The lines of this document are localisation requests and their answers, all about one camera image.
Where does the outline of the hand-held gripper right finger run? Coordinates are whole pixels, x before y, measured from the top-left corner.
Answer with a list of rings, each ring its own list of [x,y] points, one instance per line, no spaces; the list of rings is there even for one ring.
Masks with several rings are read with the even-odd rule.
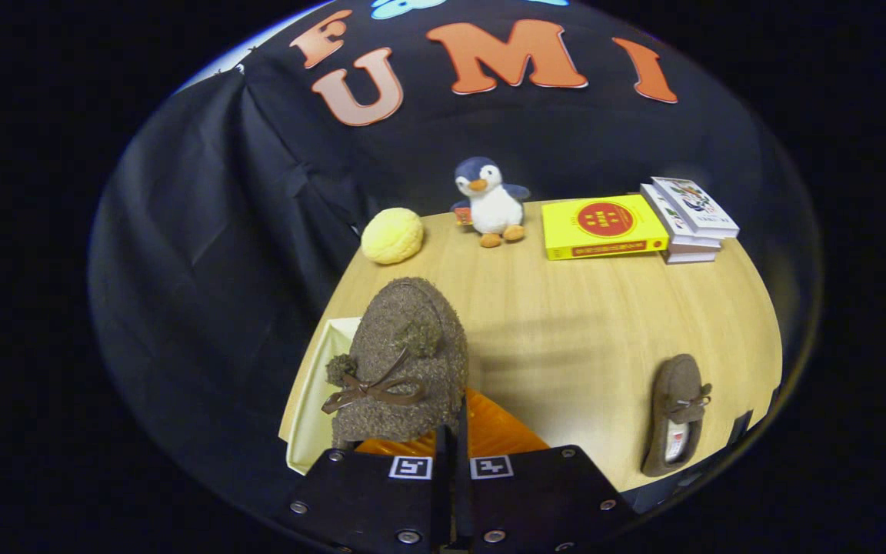
[[[456,435],[451,549],[461,553],[591,553],[636,512],[580,446],[472,456],[485,397],[468,389]]]

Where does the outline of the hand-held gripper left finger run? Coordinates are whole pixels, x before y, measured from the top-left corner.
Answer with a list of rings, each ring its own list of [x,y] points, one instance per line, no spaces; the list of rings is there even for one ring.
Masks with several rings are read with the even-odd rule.
[[[453,540],[453,432],[427,456],[326,449],[286,498],[286,526],[327,552],[439,553]]]

